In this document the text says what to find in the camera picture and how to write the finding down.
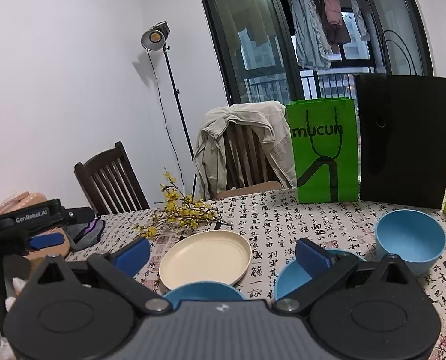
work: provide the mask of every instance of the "tablecloth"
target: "tablecloth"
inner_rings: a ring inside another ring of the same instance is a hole
[[[215,200],[222,218],[233,223],[232,230],[251,243],[252,260],[248,272],[236,288],[249,299],[272,299],[279,271],[294,258],[295,242],[308,237],[323,247],[354,252],[368,261],[376,259],[373,227],[378,218],[391,210],[413,208],[387,203],[321,203],[299,204],[295,190],[263,192]],[[446,214],[439,210],[419,209],[434,217],[446,232]],[[152,211],[107,215],[101,242],[68,257],[69,261],[86,259],[95,251],[113,252],[128,244],[138,232],[132,223],[143,225]],[[212,230],[214,224],[198,231]],[[158,278],[160,261],[166,251],[185,238],[163,232],[151,242],[149,263],[135,279],[159,293],[165,288]],[[437,264],[420,283],[438,311],[442,329],[431,360],[446,360],[446,248]]]

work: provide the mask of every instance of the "blue pad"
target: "blue pad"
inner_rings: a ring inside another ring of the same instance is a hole
[[[62,243],[64,243],[64,235],[61,233],[37,235],[29,240],[30,246],[37,251],[44,247],[49,248],[50,246],[57,246]]]
[[[322,248],[322,252],[319,252],[314,246],[318,247],[307,239],[299,239],[295,250],[296,261],[312,278],[332,265],[331,257],[326,255],[328,252]]]
[[[127,275],[135,276],[149,261],[150,245],[147,238],[139,238],[118,252],[113,265]]]

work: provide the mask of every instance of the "blue bowl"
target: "blue bowl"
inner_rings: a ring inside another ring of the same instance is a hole
[[[327,251],[333,254],[338,254],[341,252],[351,253],[350,251],[342,249],[327,249]],[[358,256],[357,254],[354,255],[360,258],[361,261],[365,261],[364,258]],[[312,277],[303,268],[301,268],[301,265],[299,265],[295,259],[290,261],[284,266],[283,270],[280,272],[280,275],[276,279],[275,300],[284,298],[290,292],[293,292],[298,287],[306,284],[311,279]]]
[[[216,281],[198,281],[175,288],[168,292],[164,298],[171,302],[176,310],[182,300],[214,300],[230,301],[244,300],[244,296],[233,287]]]
[[[426,273],[443,253],[446,235],[431,216],[415,210],[383,215],[375,228],[376,256],[397,254],[415,276]]]

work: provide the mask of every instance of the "green paper bag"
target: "green paper bag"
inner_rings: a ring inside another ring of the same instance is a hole
[[[348,98],[287,105],[300,203],[358,200],[358,133]]]

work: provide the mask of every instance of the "beige plate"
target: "beige plate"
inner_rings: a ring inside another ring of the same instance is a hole
[[[160,279],[170,290],[197,281],[233,285],[251,261],[250,243],[237,233],[210,230],[178,242],[164,255]]]

